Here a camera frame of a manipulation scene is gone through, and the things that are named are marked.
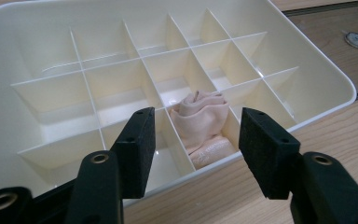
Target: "round metal object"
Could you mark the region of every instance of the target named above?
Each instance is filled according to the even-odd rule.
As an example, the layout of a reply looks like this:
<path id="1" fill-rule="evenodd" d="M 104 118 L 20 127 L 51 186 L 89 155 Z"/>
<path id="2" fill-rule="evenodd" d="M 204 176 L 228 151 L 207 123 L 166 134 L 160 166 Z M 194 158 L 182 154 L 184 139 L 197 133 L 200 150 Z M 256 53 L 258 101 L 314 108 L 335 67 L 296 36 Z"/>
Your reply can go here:
<path id="1" fill-rule="evenodd" d="M 12 192 L 0 194 L 0 210 L 11 206 L 14 202 L 16 202 L 17 198 L 17 194 Z"/>
<path id="2" fill-rule="evenodd" d="M 345 41 L 348 44 L 358 49 L 358 33 L 349 32 L 345 35 Z"/>
<path id="3" fill-rule="evenodd" d="M 109 160 L 109 156 L 103 153 L 95 155 L 91 158 L 91 162 L 95 164 L 103 163 L 107 160 Z"/>
<path id="4" fill-rule="evenodd" d="M 313 156 L 312 159 L 321 165 L 332 165 L 333 162 L 324 156 Z"/>

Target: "folded cloth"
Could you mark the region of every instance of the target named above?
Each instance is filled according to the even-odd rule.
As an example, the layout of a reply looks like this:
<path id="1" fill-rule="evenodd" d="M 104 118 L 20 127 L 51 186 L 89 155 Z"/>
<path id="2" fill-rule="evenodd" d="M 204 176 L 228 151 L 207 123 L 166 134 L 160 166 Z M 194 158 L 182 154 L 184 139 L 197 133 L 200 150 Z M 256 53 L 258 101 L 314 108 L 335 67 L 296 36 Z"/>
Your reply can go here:
<path id="1" fill-rule="evenodd" d="M 223 147 L 223 136 L 221 130 L 226 122 L 228 115 L 228 103 L 219 92 L 209 93 L 197 91 L 195 94 L 189 94 L 178 106 L 170 113 L 172 123 L 175 126 L 188 155 L 201 149 L 202 153 L 194 154 L 198 161 L 204 161 L 200 164 L 210 161 L 218 161 L 225 156 L 235 152 L 231 143 L 226 139 L 225 144 L 230 147 Z M 210 154 L 209 159 L 201 159 L 201 155 Z"/>

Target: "storage box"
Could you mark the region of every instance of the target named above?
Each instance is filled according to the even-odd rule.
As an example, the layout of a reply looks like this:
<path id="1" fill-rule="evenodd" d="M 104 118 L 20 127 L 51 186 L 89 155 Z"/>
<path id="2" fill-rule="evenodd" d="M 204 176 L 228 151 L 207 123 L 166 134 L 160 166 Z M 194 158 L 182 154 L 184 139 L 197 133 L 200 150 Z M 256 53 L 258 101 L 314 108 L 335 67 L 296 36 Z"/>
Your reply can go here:
<path id="1" fill-rule="evenodd" d="M 170 111 L 189 93 L 221 92 L 223 136 L 238 149 L 241 108 L 289 132 L 349 105 L 355 89 L 266 0 L 36 1 L 0 7 L 0 188 L 39 195 L 109 149 L 131 114 L 156 108 L 147 195 L 196 171 Z"/>

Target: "wooden table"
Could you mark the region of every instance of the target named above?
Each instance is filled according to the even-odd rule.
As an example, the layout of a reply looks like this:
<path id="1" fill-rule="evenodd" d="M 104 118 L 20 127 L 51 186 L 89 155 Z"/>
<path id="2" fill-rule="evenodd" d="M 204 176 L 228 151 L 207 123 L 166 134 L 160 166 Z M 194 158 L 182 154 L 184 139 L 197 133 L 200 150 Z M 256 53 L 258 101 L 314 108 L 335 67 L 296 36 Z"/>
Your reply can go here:
<path id="1" fill-rule="evenodd" d="M 0 5 L 11 2 L 0 0 Z M 345 2 L 272 0 L 280 10 Z M 358 182 L 358 101 L 293 132 L 301 152 L 335 157 Z M 293 223 L 289 201 L 263 197 L 245 162 L 236 161 L 125 209 L 126 223 Z"/>

